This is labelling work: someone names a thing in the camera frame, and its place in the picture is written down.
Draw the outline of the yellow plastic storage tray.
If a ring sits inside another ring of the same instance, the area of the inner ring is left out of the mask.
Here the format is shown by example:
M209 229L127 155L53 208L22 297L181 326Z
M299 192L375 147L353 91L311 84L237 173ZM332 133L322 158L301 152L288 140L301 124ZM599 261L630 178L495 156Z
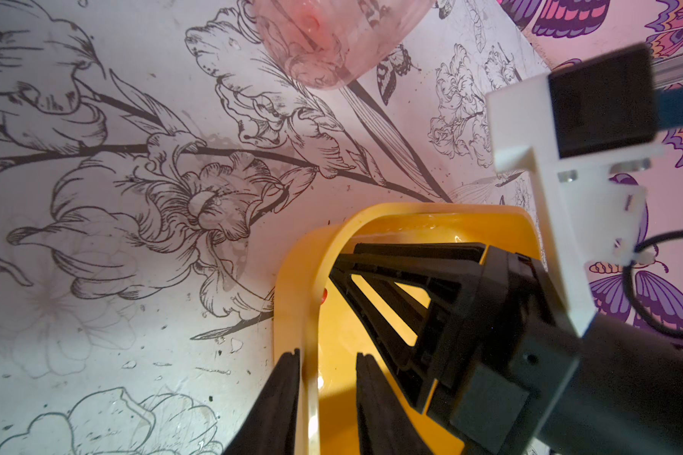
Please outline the yellow plastic storage tray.
M315 227L290 249L275 284L273 354L300 358L294 453L358 454L357 357L379 363L386 383L434 454L458 454L464 444L409 405L345 292L332 281L338 257L358 244L479 243L539 259L532 217L497 205L385 203L344 222Z

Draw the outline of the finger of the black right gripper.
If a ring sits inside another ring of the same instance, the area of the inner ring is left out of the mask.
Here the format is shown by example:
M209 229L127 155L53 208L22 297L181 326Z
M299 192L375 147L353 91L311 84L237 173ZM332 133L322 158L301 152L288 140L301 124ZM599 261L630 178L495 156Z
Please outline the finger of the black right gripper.
M369 278L372 289L383 299L391 300L393 312L402 312L403 325L417 335L414 344L410 345L403 339L392 322L375 307L372 299L354 283L352 274L330 274L331 282L362 323L406 401L415 411L424 413L434 392L434 383L440 381L447 362L450 284L434 279L419 280L417 284L431 298L429 306L423 307L391 279L375 274Z
M362 319L465 319L489 304L481 249L357 249L330 279Z

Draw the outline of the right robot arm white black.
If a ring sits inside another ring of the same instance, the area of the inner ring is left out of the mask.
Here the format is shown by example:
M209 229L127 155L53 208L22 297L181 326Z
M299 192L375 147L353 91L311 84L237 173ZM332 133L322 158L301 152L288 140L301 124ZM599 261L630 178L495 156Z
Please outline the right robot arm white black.
M475 454L683 454L683 347L605 315L578 335L538 260L359 244L330 279L406 402Z

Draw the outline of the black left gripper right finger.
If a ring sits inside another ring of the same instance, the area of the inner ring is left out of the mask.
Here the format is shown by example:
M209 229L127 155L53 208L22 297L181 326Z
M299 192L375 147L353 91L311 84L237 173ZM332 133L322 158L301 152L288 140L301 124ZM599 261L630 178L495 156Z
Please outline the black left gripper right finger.
M360 453L432 454L371 355L357 354L356 408Z

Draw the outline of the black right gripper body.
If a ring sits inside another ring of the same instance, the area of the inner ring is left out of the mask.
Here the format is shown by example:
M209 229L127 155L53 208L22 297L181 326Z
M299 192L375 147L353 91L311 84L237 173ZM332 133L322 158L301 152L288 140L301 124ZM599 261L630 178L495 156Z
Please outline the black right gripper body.
M580 338L539 260L482 244L422 251L413 283L431 302L412 405L470 454L521 454L575 373Z

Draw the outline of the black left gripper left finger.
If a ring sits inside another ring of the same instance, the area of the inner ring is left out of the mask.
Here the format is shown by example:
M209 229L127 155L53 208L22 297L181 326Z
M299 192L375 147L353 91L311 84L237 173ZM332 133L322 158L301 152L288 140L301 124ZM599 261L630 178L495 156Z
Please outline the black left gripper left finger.
M285 352L223 454L293 454L300 382L300 350Z

